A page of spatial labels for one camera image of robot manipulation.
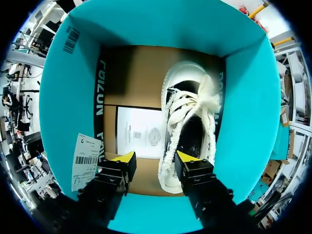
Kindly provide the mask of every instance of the paper sheet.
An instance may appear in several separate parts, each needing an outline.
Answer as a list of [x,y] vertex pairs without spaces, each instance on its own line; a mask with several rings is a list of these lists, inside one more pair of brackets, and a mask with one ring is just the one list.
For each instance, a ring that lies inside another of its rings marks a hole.
[[96,174],[101,141],[78,134],[72,170],[72,191],[83,189]]
[[118,107],[117,153],[159,159],[164,154],[165,124],[158,110]]

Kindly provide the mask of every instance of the shoe sole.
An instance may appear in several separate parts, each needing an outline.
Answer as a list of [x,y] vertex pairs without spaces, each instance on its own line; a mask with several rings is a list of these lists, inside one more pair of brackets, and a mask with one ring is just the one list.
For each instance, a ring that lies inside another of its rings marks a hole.
[[165,110],[167,89],[185,81],[192,80],[200,83],[206,71],[197,63],[183,61],[173,65],[167,72],[161,88],[161,110]]

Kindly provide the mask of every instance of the yellow pipe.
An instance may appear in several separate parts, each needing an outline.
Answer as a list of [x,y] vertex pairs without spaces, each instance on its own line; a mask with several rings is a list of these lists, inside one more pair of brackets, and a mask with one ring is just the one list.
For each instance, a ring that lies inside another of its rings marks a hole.
[[262,4],[261,6],[258,7],[258,9],[256,9],[254,12],[252,12],[248,17],[251,19],[253,17],[256,16],[256,14],[258,14],[260,11],[262,11],[264,8],[266,8],[268,5],[270,5],[269,2],[265,2],[264,4]]
[[288,42],[288,41],[291,41],[291,40],[294,40],[294,37],[290,37],[290,38],[286,38],[286,39],[284,39],[284,40],[278,41],[278,42],[274,43],[274,46],[283,44],[283,43]]

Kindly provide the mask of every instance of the brown box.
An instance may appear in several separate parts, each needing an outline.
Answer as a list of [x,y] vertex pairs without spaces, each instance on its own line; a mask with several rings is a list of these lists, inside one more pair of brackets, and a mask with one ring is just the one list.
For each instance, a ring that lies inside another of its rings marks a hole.
[[[113,159],[120,155],[105,153],[105,158]],[[130,184],[129,192],[153,196],[183,196],[170,194],[162,190],[158,181],[158,159],[136,158],[136,172]]]
[[269,185],[272,182],[272,178],[268,176],[262,176],[261,181],[267,185]]
[[285,74],[284,76],[284,84],[285,84],[285,95],[287,98],[289,98],[289,94],[290,94],[291,89],[293,88],[293,85],[292,85],[292,79],[290,78],[288,74]]
[[284,111],[281,114],[281,123],[283,124],[283,127],[288,127],[291,124],[290,121],[289,121],[289,118],[288,118],[288,110],[287,110],[287,108],[284,109]]
[[168,70],[192,61],[219,76],[224,60],[201,52],[158,46],[125,46],[107,51],[105,105],[161,108],[160,94]]
[[[126,46],[106,53],[104,96],[105,157],[116,157],[116,112],[118,106],[161,108],[161,88],[168,70],[177,62],[192,61],[210,76],[224,72],[224,60],[201,52],[157,46]],[[142,195],[175,196],[162,190],[157,159],[137,158],[130,192]]]
[[276,161],[276,160],[270,160],[269,163],[267,164],[267,167],[265,169],[265,173],[270,177],[270,178],[274,178],[279,166],[281,165],[281,162]]

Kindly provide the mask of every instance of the barcode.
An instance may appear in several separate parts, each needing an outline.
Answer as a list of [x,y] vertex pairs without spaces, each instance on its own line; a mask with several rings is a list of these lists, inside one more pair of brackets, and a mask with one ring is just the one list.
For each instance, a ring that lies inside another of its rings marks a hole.
[[95,164],[98,158],[96,157],[76,157],[76,164]]
[[77,40],[79,38],[79,34],[80,33],[76,29],[70,27],[70,33],[69,33],[68,38],[65,42],[63,51],[65,51],[71,55],[73,54],[74,48],[75,48]]
[[139,132],[133,132],[133,135],[134,135],[134,138],[138,138],[138,139],[141,138],[141,133]]

